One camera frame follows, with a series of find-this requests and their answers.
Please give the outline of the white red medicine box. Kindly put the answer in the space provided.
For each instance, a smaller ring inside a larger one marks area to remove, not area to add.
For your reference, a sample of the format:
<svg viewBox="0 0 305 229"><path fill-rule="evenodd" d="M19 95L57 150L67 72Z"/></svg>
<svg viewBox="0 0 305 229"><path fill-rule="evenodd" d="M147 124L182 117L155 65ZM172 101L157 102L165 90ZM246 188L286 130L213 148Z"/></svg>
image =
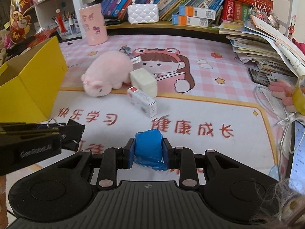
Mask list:
<svg viewBox="0 0 305 229"><path fill-rule="evenodd" d="M130 103L143 111L149 118L157 115L157 103L154 98L151 98L148 94L135 86L132 86L127 90L127 95L130 99Z"/></svg>

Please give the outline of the orange blue medicine box lower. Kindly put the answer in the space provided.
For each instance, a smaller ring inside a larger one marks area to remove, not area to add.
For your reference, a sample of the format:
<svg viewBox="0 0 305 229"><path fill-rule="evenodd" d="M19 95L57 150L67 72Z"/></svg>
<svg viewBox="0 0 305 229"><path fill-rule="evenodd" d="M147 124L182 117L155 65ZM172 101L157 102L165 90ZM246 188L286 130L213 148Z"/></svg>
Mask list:
<svg viewBox="0 0 305 229"><path fill-rule="evenodd" d="M172 24L173 25L196 26L196 27L208 27L208 19L173 14Z"/></svg>

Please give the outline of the wooden bookshelf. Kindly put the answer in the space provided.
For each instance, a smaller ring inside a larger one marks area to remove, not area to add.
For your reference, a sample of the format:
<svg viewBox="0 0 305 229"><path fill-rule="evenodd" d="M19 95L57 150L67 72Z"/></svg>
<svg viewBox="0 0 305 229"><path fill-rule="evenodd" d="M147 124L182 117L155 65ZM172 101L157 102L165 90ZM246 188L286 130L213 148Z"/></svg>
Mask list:
<svg viewBox="0 0 305 229"><path fill-rule="evenodd" d="M187 35L188 31L218 33L223 22L245 24L252 14L281 25L286 33L296 19L297 0L72 0L82 37L88 34L87 16L101 12L114 23L106 30L129 34Z"/></svg>

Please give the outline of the orange blue medicine box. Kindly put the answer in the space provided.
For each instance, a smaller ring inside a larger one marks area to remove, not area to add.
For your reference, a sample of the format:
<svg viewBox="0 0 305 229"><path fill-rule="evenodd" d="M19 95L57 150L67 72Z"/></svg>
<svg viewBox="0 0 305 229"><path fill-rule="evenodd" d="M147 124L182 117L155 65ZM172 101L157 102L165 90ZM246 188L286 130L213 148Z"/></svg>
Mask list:
<svg viewBox="0 0 305 229"><path fill-rule="evenodd" d="M179 15L209 20L216 18L216 12L214 10L191 6L179 6Z"/></svg>
<svg viewBox="0 0 305 229"><path fill-rule="evenodd" d="M173 14L172 24L173 25L196 26L196 27L208 27L208 19Z"/></svg>

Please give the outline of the red gold fortune god decoration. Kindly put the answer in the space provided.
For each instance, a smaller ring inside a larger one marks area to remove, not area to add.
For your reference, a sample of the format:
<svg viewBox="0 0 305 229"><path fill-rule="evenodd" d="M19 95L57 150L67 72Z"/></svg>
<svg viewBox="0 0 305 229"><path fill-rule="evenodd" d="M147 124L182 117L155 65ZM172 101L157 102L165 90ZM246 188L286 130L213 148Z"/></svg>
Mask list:
<svg viewBox="0 0 305 229"><path fill-rule="evenodd" d="M30 30L31 16L25 13L32 6L32 0L11 0L10 39L13 44L19 44L26 39L26 34Z"/></svg>

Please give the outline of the white quilted pearl handbag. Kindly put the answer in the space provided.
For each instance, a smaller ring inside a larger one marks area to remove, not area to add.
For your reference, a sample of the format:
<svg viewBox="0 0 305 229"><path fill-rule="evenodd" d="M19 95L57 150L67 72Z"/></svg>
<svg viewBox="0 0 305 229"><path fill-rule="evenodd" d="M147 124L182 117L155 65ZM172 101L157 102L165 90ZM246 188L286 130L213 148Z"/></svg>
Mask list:
<svg viewBox="0 0 305 229"><path fill-rule="evenodd" d="M149 3L137 4L132 0L132 4L127 8L128 22L130 24L157 23L159 21L158 5L149 0Z"/></svg>

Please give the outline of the smartphone with lit screen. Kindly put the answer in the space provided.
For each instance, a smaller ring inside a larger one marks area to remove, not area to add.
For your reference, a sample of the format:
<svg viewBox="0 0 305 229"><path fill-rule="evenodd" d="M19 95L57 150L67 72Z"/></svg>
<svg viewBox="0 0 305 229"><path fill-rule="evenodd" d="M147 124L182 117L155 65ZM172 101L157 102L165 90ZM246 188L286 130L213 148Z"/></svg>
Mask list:
<svg viewBox="0 0 305 229"><path fill-rule="evenodd" d="M304 125L298 121L292 124L292 139L289 150L287 176L289 187L304 194Z"/></svg>

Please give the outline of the blue packet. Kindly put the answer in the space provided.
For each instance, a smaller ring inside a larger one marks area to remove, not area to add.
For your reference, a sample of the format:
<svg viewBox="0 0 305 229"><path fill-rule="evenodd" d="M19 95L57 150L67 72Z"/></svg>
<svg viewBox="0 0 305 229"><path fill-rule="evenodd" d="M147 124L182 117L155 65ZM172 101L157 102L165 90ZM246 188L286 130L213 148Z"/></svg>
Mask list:
<svg viewBox="0 0 305 229"><path fill-rule="evenodd" d="M138 132L135 135L134 162L155 171L166 171L163 162L162 139L158 129Z"/></svg>

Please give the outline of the stack of papers and books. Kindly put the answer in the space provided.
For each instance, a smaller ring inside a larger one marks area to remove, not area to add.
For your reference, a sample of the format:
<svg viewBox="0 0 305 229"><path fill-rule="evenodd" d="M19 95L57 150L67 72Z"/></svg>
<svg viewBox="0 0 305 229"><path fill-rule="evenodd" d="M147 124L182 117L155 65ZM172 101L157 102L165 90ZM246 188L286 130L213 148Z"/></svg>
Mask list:
<svg viewBox="0 0 305 229"><path fill-rule="evenodd" d="M286 36L254 15L244 24L223 21L219 34L230 41L241 62L254 62L261 72L304 75L304 53Z"/></svg>

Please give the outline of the red dictionary books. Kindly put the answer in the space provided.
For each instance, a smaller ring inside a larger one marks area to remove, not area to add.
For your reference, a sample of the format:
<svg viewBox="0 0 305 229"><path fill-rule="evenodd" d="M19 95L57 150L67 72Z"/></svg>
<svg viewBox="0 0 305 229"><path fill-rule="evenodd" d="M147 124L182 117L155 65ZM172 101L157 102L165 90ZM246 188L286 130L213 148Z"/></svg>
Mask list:
<svg viewBox="0 0 305 229"><path fill-rule="evenodd" d="M221 22L226 20L244 23L249 19L250 9L260 8L263 11L271 12L273 6L272 0L224 0Z"/></svg>

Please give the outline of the pink pen holder cup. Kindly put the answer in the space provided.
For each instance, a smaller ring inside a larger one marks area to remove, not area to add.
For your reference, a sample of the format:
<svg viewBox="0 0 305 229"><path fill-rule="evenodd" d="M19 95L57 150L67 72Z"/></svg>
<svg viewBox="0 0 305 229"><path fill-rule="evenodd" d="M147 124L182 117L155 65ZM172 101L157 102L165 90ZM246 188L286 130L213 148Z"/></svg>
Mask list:
<svg viewBox="0 0 305 229"><path fill-rule="evenodd" d="M95 4L79 10L81 24L89 46L103 44L108 40L101 4Z"/></svg>

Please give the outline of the black binder clip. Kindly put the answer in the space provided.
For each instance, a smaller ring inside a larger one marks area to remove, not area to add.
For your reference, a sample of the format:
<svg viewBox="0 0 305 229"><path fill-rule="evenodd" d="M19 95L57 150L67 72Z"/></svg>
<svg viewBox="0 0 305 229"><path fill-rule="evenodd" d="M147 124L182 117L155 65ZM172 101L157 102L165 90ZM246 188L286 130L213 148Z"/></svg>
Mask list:
<svg viewBox="0 0 305 229"><path fill-rule="evenodd" d="M41 130L44 130L44 129L51 129L51 128L60 128L60 127L64 127L66 126L65 123L59 123L57 122L57 120L55 118L50 118L47 123L41 123L37 129L41 129Z"/></svg>

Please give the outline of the white sponge block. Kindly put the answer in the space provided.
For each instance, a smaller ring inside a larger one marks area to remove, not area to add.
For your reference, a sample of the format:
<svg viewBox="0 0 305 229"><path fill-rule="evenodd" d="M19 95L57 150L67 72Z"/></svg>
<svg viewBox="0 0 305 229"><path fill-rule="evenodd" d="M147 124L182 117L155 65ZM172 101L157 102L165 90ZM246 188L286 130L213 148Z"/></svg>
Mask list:
<svg viewBox="0 0 305 229"><path fill-rule="evenodd" d="M140 68L130 72L132 86L142 90L148 96L157 97L157 80L146 69Z"/></svg>

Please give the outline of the yellow cardboard box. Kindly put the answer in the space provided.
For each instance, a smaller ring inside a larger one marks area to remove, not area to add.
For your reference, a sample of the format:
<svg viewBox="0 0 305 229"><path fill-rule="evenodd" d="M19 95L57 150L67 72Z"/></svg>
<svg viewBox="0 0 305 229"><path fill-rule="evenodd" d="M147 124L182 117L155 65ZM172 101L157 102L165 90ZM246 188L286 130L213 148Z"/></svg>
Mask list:
<svg viewBox="0 0 305 229"><path fill-rule="evenodd" d="M55 36L5 62L1 67L1 122L46 121L67 70Z"/></svg>

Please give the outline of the pink plush pig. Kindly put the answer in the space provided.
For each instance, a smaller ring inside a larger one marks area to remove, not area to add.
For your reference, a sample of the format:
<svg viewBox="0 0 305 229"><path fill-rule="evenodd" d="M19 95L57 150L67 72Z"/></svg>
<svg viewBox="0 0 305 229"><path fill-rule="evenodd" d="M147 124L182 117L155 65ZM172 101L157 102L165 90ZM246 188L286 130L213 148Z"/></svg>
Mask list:
<svg viewBox="0 0 305 229"><path fill-rule="evenodd" d="M119 51L107 51L96 58L87 71L82 74L81 81L85 93L92 97L108 95L112 90L129 84L133 63L130 58Z"/></svg>

